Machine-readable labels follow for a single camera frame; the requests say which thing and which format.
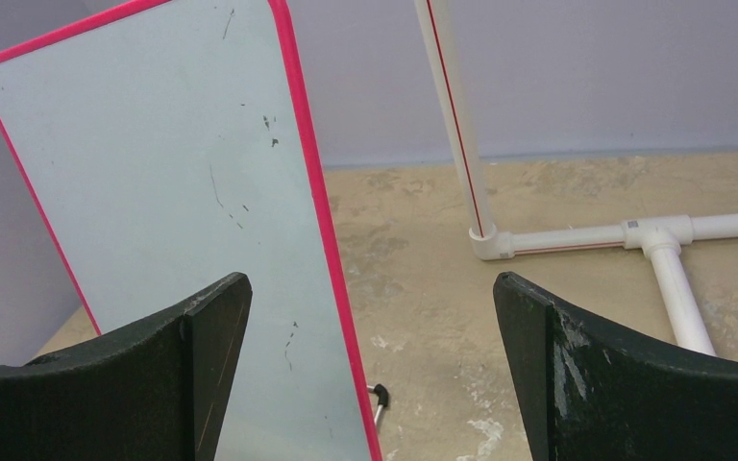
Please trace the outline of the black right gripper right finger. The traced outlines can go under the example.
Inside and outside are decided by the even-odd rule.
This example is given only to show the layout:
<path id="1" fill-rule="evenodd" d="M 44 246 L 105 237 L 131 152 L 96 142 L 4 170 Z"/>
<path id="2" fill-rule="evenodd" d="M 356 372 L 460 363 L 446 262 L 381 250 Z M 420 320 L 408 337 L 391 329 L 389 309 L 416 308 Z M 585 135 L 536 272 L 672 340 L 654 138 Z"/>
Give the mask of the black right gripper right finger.
<path id="1" fill-rule="evenodd" d="M 569 303 L 513 272 L 493 299 L 535 460 L 738 460 L 738 362 Z"/>

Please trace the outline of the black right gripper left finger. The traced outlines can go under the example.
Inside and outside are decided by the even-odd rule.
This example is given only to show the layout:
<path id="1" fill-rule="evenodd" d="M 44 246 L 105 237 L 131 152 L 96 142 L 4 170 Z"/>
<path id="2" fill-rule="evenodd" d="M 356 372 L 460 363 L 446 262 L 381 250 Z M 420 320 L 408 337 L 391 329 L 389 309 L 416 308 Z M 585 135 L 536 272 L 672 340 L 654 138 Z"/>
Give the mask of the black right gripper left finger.
<path id="1" fill-rule="evenodd" d="M 232 273 L 22 366 L 0 365 L 0 460 L 211 460 L 248 323 Z"/>

